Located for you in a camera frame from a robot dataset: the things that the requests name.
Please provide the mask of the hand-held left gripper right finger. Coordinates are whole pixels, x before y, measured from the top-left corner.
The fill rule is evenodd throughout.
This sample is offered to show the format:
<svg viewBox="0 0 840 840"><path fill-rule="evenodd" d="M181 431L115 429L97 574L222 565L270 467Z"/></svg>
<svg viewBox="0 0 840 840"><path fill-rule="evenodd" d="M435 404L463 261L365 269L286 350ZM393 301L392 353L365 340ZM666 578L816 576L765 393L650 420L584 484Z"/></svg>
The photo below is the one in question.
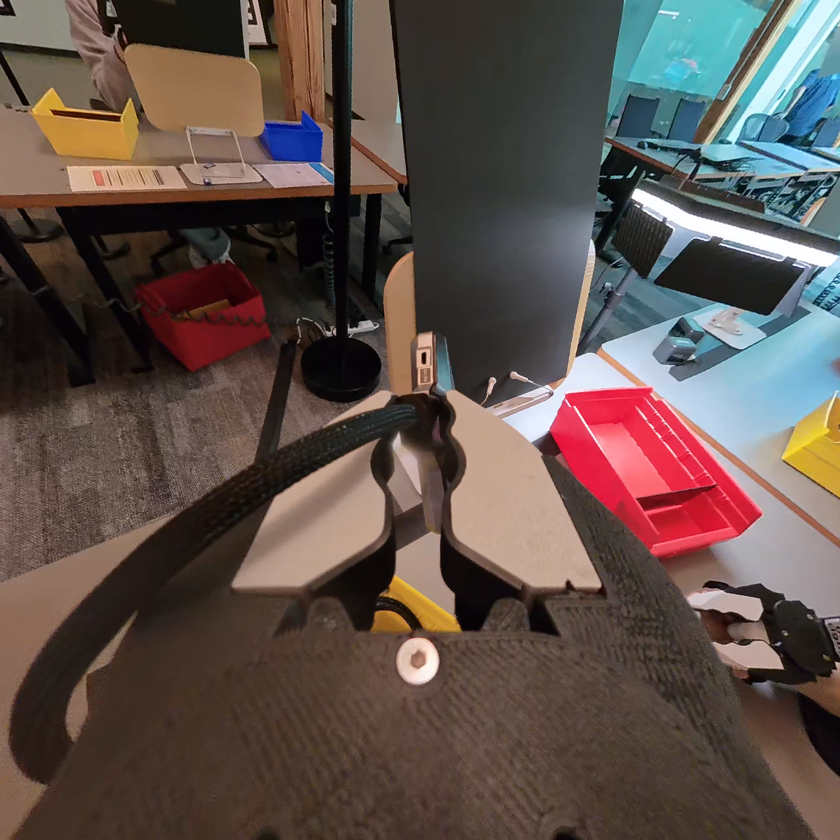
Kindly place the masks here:
<svg viewBox="0 0 840 840"><path fill-rule="evenodd" d="M444 441L456 467L443 504L448 545L526 596L599 592L601 578L538 449L459 392L447 392L445 403Z"/></svg>

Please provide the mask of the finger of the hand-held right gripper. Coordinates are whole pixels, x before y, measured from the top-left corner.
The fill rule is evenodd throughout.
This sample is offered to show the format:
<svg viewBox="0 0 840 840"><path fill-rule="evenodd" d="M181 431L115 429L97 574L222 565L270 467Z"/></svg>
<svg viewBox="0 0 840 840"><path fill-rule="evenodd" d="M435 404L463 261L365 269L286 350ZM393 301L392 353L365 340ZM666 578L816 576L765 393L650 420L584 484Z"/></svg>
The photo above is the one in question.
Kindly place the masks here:
<svg viewBox="0 0 840 840"><path fill-rule="evenodd" d="M758 622L764 612L760 598L718 588L694 591L686 600L697 612L734 616L734 622Z"/></svg>
<svg viewBox="0 0 840 840"><path fill-rule="evenodd" d="M750 639L744 644L712 642L721 662L738 672L785 670L782 657L772 646L759 639Z"/></svg>

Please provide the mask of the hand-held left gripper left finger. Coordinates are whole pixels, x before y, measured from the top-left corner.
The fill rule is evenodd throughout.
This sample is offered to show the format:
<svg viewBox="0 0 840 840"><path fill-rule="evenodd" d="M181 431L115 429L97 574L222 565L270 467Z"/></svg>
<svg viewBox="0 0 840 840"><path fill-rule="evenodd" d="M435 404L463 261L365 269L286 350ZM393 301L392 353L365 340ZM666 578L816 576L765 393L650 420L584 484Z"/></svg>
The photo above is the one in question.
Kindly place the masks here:
<svg viewBox="0 0 840 840"><path fill-rule="evenodd" d="M236 593L317 595L385 591L396 567L395 431L321 467L270 503L232 580Z"/></svg>

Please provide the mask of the red plastic bin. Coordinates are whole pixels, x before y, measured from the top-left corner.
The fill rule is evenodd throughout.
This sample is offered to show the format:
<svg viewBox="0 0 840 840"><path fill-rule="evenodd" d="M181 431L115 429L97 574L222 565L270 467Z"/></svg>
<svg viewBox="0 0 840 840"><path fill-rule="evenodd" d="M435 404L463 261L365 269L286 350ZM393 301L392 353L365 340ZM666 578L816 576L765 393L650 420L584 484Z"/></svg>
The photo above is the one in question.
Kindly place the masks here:
<svg viewBox="0 0 840 840"><path fill-rule="evenodd" d="M761 509L650 387L571 392L550 427L570 471L661 560L735 539ZM715 483L683 507L652 511L636 501Z"/></svg>

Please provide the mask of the yellow plastic bin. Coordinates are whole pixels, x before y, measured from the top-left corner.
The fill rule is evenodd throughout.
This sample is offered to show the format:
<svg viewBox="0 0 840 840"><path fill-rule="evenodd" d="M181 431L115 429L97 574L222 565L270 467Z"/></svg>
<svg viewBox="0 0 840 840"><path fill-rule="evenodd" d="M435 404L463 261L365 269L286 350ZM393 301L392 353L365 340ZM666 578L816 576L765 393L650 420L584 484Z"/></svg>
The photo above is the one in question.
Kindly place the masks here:
<svg viewBox="0 0 840 840"><path fill-rule="evenodd" d="M371 631L377 634L459 633L455 616L398 577L375 603Z"/></svg>
<svg viewBox="0 0 840 840"><path fill-rule="evenodd" d="M59 156L131 161L140 125L133 100L121 112L69 108L55 89L48 89L31 115Z"/></svg>
<svg viewBox="0 0 840 840"><path fill-rule="evenodd" d="M839 393L793 428L783 461L839 497Z"/></svg>

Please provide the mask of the person's right hand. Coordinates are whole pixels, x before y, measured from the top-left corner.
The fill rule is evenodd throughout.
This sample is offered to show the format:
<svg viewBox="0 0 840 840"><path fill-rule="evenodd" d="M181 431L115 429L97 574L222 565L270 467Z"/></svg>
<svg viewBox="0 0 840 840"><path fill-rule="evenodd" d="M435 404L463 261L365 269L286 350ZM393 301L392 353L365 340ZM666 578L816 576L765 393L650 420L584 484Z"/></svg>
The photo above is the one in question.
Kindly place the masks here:
<svg viewBox="0 0 840 840"><path fill-rule="evenodd" d="M800 694L810 698L828 713L839 717L839 669L829 677L818 677L813 682L801 684L795 688Z"/></svg>

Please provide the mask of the white board stand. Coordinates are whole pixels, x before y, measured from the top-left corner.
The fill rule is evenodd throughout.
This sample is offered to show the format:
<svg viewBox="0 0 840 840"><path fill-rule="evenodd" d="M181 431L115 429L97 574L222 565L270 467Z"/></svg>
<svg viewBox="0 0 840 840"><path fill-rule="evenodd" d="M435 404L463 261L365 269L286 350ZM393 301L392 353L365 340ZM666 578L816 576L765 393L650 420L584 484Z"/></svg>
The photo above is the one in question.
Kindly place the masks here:
<svg viewBox="0 0 840 840"><path fill-rule="evenodd" d="M526 412L553 398L555 390L551 385L540 385L516 371L509 377L512 381L531 385L532 389L492 406L482 403L500 419ZM393 472L387 489L395 510L394 528L399 547L428 532L439 532L447 488L437 452L439 442L438 427L434 430L431 448L419 450L414 444L407 444L402 435L397 435L393 441Z"/></svg>
<svg viewBox="0 0 840 840"><path fill-rule="evenodd" d="M177 165L195 186L241 186L264 181L252 164L245 162L238 135L231 129L185 127L190 159Z"/></svg>
<svg viewBox="0 0 840 840"><path fill-rule="evenodd" d="M744 310L716 307L695 316L703 331L736 351L744 351L768 336L761 328L746 322Z"/></svg>

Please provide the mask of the white power strip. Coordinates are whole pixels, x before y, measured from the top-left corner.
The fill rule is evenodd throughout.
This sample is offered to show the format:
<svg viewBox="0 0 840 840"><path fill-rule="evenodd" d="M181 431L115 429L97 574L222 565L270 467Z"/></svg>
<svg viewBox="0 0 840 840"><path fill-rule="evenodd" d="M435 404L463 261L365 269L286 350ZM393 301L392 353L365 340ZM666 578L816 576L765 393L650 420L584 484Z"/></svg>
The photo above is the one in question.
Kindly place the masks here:
<svg viewBox="0 0 840 840"><path fill-rule="evenodd" d="M295 327L297 330L297 339L302 341L304 337L308 337L310 341L331 338L337 334L337 329L325 322L307 317L301 317L296 320ZM348 327L349 336L355 336L363 333L372 333L378 330L381 324L369 319L363 319Z"/></svg>

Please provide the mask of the black round base pole stand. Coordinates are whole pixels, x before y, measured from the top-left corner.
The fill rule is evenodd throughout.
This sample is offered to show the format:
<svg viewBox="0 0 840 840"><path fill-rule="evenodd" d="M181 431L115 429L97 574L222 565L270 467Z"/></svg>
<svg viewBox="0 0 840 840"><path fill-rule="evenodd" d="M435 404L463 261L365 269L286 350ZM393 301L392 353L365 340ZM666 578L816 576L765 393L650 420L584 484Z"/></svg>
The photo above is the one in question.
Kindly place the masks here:
<svg viewBox="0 0 840 840"><path fill-rule="evenodd" d="M335 294L333 333L301 355L301 375L315 396L331 403L354 403L379 384L378 353L349 332L349 261L351 204L353 3L336 1L332 25L333 199L332 279Z"/></svg>

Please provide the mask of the white paper sheet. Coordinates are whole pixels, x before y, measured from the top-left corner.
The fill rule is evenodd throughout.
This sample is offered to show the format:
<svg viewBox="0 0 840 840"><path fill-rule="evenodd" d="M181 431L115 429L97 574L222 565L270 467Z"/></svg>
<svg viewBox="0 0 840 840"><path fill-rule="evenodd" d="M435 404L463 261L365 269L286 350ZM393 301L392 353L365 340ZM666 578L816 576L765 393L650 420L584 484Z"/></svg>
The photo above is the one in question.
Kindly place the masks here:
<svg viewBox="0 0 840 840"><path fill-rule="evenodd" d="M332 170L320 162L276 162L253 168L275 189L334 184Z"/></svg>
<svg viewBox="0 0 840 840"><path fill-rule="evenodd" d="M66 174L73 193L183 191L182 174L171 165L71 165Z"/></svg>

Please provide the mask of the blue plastic bin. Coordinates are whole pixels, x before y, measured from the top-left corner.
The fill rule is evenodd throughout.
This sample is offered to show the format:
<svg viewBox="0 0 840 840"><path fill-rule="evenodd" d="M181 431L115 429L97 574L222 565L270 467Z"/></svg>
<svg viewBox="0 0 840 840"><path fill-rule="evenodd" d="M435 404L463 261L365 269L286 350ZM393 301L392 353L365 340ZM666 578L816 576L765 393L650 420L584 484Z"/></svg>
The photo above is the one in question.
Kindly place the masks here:
<svg viewBox="0 0 840 840"><path fill-rule="evenodd" d="M323 131L305 111L299 122L266 121L259 142L273 161L322 162Z"/></svg>

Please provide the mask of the grey meeting table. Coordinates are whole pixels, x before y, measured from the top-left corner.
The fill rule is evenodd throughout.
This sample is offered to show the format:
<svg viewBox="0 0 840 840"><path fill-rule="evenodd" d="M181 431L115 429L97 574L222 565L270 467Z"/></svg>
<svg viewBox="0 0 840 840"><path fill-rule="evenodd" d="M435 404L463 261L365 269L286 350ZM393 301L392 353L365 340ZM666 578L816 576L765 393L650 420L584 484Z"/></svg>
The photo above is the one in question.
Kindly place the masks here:
<svg viewBox="0 0 840 840"><path fill-rule="evenodd" d="M801 223L838 185L838 155L820 156L781 143L688 143L608 138L599 192L612 205L595 238L603 252L635 187L689 182L740 199L752 209Z"/></svg>

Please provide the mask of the wooden office desk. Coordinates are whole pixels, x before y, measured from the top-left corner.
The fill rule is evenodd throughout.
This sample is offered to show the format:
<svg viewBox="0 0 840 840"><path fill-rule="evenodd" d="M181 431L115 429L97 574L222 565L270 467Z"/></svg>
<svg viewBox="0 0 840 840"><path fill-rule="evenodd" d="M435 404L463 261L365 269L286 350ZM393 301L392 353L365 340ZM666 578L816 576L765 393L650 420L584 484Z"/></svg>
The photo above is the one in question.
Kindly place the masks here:
<svg viewBox="0 0 840 840"><path fill-rule="evenodd" d="M60 157L28 111L2 107L2 209L54 208L71 242L85 262L101 294L109 303L134 352L142 360L133 372L154 369L150 342L134 315L121 310L124 303L109 268L100 258L93 235L124 235L162 232L176 228L224 227L267 224L316 217L332 197L327 185L275 188L263 181L244 185L194 185L174 191L72 192L69 165L98 165L93 159ZM178 165L189 157L182 136L140 124L140 137L132 163ZM354 299L372 304L380 252L382 196L397 192L397 181L357 149L351 152L351 194L365 196L364 252L360 285Z"/></svg>

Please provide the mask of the framed marker poster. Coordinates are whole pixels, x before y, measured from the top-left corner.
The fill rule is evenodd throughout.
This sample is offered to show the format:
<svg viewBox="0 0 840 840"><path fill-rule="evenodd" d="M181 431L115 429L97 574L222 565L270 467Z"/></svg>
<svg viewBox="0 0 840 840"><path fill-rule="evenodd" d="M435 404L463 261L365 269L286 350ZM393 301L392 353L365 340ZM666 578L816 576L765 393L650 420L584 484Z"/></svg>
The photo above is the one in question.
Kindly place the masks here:
<svg viewBox="0 0 840 840"><path fill-rule="evenodd" d="M240 5L248 46L257 48L273 46L269 28L269 18L272 15L268 11L269 3L267 1L241 1Z"/></svg>

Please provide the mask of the wooden support post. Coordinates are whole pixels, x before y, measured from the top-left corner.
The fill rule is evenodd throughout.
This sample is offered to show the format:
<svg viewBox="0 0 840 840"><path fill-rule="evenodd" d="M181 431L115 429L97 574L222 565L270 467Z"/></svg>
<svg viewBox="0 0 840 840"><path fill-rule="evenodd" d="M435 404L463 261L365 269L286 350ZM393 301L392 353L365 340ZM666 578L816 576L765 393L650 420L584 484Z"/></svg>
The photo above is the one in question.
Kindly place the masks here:
<svg viewBox="0 0 840 840"><path fill-rule="evenodd" d="M274 1L283 118L325 120L322 1Z"/></svg>

